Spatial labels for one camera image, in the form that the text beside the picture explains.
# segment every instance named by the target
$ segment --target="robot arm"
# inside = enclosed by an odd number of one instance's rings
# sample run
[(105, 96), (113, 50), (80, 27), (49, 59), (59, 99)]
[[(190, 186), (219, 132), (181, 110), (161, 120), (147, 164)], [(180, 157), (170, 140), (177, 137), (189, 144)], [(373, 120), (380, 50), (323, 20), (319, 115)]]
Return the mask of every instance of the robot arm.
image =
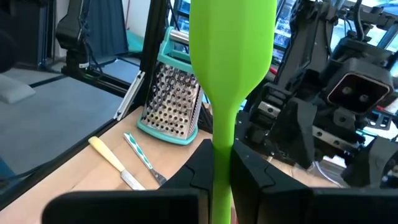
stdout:
[[(394, 55), (367, 43), (371, 24), (388, 29), (396, 20), (359, 11), (364, 37), (349, 32), (330, 49), (341, 11), (330, 3), (302, 0), (292, 9), (292, 37), (275, 84), (266, 84), (252, 105), (244, 136), (251, 148), (308, 169), (324, 156), (340, 156), (344, 180), (356, 187), (381, 186), (393, 168), (394, 142), (376, 137), (365, 146), (358, 134), (368, 116), (393, 91), (385, 62)], [(346, 17), (354, 19), (355, 12)]]

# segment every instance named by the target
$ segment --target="blue object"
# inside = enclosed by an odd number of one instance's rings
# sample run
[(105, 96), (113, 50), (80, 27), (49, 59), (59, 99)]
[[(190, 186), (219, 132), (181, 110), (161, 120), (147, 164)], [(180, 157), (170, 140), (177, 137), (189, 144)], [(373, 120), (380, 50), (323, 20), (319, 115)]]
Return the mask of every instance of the blue object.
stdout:
[(142, 52), (142, 48), (144, 47), (144, 38), (139, 37), (133, 32), (126, 30), (127, 43), (129, 46), (129, 52), (131, 53), (139, 53)]
[(192, 135), (189, 136), (187, 139), (173, 138), (172, 136), (168, 136), (166, 134), (159, 132), (158, 130), (156, 130), (154, 128), (144, 125), (141, 122), (141, 116), (137, 120), (137, 127), (139, 129), (143, 130), (145, 133), (150, 134), (151, 136), (153, 136), (155, 138), (158, 138), (163, 141), (171, 142), (173, 144), (182, 145), (182, 146), (186, 146), (186, 145), (190, 144), (198, 135), (198, 126), (196, 126)]

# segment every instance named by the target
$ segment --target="metal rod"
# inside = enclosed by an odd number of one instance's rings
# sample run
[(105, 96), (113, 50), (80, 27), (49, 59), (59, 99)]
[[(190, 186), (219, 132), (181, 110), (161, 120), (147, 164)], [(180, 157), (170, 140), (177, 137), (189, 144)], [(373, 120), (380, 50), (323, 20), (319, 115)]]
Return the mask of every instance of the metal rod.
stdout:
[(178, 30), (172, 30), (170, 38), (180, 44), (189, 45), (189, 35)]

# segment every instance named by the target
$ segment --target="grater handle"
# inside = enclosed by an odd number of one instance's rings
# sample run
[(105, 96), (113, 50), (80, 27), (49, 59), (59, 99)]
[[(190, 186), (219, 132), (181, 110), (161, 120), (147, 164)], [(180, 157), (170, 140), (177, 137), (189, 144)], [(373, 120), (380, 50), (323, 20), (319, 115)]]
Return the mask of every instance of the grater handle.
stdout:
[(148, 167), (148, 169), (150, 169), (150, 170), (153, 169), (154, 167), (149, 162), (148, 158), (145, 156), (142, 149), (138, 146), (138, 143), (132, 137), (132, 135), (130, 133), (124, 133), (124, 138), (129, 143), (129, 145), (133, 148), (134, 152), (136, 152), (136, 154), (141, 159), (141, 161), (145, 164), (145, 166)]
[(189, 35), (175, 29), (170, 31), (170, 39), (180, 44), (189, 45)]

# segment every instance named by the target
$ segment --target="wooden table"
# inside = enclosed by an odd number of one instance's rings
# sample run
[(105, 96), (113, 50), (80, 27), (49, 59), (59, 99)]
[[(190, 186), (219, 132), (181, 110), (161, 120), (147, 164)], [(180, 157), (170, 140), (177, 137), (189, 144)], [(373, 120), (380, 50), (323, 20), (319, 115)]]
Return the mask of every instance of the wooden table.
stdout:
[[(142, 108), (135, 110), (100, 139), (115, 153), (126, 169), (147, 189), (159, 187), (146, 166), (136, 156), (123, 138), (123, 133), (130, 132), (154, 168), (170, 178), (188, 160), (203, 139), (211, 134), (199, 131), (198, 136), (189, 146), (176, 146), (150, 137), (136, 128), (137, 117)], [(326, 180), (308, 175), (305, 171), (293, 169), (279, 161), (271, 161), (285, 173), (292, 175), (304, 184), (331, 187)], [(0, 223), (4, 224), (39, 224), (42, 210), (46, 204), (58, 195), (76, 190), (129, 190), (120, 178), (120, 173), (104, 160), (91, 146), (64, 163), (45, 179), (32, 187), (5, 209), (0, 211)]]

